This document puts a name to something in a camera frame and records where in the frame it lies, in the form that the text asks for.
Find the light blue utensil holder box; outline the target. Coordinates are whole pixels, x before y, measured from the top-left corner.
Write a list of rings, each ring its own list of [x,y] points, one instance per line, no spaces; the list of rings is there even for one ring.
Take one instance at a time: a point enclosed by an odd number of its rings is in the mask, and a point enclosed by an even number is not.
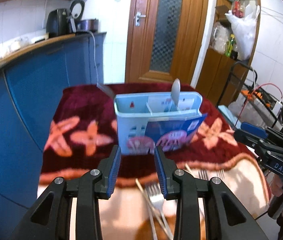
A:
[[[155,147],[175,151],[188,144],[206,118],[197,92],[119,94],[114,99],[118,142],[122,154],[152,154]]]

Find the wooden door with glass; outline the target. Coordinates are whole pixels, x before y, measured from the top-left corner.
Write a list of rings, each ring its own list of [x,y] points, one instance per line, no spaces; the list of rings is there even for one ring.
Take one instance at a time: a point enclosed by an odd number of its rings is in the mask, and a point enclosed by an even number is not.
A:
[[[203,38],[208,0],[131,0],[126,82],[190,84]],[[146,15],[135,26],[135,15]]]

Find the wooden corner shelf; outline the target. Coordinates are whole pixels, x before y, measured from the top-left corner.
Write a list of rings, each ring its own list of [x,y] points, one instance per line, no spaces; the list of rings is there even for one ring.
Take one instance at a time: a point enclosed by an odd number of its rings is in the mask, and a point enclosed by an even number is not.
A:
[[[256,37],[249,59],[240,59],[235,35],[225,13],[231,10],[238,18],[248,15],[245,9],[251,5],[255,10],[261,0],[212,0],[211,23],[208,25],[207,47],[195,89],[213,105],[221,95],[231,66],[237,62],[250,65],[255,52],[259,33],[260,17],[257,18]]]

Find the small steel fork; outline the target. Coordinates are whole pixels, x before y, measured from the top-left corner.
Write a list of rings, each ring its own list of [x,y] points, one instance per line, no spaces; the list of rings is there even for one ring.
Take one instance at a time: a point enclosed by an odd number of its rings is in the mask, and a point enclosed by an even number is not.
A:
[[[209,180],[208,172],[206,170],[199,170],[198,177],[202,180]]]

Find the light blue plastic basket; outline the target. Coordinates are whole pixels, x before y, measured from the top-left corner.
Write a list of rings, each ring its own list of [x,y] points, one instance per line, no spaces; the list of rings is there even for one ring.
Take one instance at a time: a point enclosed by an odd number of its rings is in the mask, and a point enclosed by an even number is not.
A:
[[[230,126],[235,126],[236,124],[236,116],[233,115],[233,113],[228,109],[227,106],[225,105],[219,105],[218,110],[220,111],[220,113],[223,115],[223,117],[225,118],[225,120],[227,121],[227,123]]]

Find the blue lower kitchen cabinets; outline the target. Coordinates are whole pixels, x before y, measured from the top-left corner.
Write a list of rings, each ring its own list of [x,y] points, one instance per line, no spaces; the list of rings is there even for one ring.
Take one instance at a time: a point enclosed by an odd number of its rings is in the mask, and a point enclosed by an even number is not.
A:
[[[37,49],[0,69],[0,239],[37,199],[43,149],[63,94],[102,81],[104,33]]]

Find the white plastic bag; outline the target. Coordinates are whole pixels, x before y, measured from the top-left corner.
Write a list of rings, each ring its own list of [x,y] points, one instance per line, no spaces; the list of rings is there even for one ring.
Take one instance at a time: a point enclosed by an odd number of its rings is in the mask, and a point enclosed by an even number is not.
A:
[[[243,18],[238,18],[233,15],[231,10],[225,13],[227,20],[231,24],[231,29],[235,35],[235,40],[238,47],[240,59],[247,60],[252,54],[253,45],[256,37],[257,18],[260,13],[260,6],[257,5],[254,10],[249,4],[245,12],[248,15]]]

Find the wooden chopstick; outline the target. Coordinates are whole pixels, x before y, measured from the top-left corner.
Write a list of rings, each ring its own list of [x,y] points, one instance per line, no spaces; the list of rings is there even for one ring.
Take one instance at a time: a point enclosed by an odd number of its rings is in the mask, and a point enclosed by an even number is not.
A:
[[[191,174],[193,176],[193,172],[191,170],[191,168],[189,167],[188,164],[185,164],[185,169],[189,172],[189,174]]]
[[[142,187],[141,182],[138,179],[135,179],[135,184],[137,185],[138,189],[140,190],[140,193],[142,194],[145,204],[146,204],[146,212],[148,215],[148,220],[150,223],[150,228],[151,228],[151,236],[152,239],[159,239],[157,236],[157,230],[156,230],[156,224],[155,222],[157,222],[157,224],[160,226],[160,228],[162,229],[164,235],[168,238],[168,233],[165,229],[165,226],[161,220],[161,216],[159,214],[159,212],[153,207],[152,203],[150,202],[149,196],[146,192],[145,187]]]

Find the blue pink cardboard label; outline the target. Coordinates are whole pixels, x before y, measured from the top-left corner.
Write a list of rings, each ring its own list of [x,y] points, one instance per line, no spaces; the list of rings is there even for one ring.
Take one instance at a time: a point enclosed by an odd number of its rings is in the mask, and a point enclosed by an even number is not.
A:
[[[145,155],[154,154],[156,147],[165,152],[178,150],[191,141],[206,116],[150,118],[145,124],[131,127],[123,152]]]

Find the red floral plush blanket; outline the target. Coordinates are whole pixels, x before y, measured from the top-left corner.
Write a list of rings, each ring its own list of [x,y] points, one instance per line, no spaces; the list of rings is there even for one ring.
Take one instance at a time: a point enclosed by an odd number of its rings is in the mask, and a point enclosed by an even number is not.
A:
[[[206,119],[194,137],[167,157],[188,166],[194,176],[204,170],[223,181],[253,217],[265,210],[270,189],[252,152],[233,137],[233,130],[207,99],[200,110]],[[56,177],[74,179],[97,167],[118,142],[113,100],[95,85],[63,90],[44,146],[39,183]],[[124,155],[109,200],[102,200],[100,216],[104,239],[151,239],[147,205],[137,185],[157,182],[152,154]]]

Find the steel spoon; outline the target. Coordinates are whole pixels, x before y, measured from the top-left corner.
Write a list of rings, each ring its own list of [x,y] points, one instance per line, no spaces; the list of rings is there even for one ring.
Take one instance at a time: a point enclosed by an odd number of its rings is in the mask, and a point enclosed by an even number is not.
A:
[[[178,103],[179,103],[180,89],[181,89],[180,80],[175,79],[171,87],[171,98],[174,101],[176,107],[178,107]]]

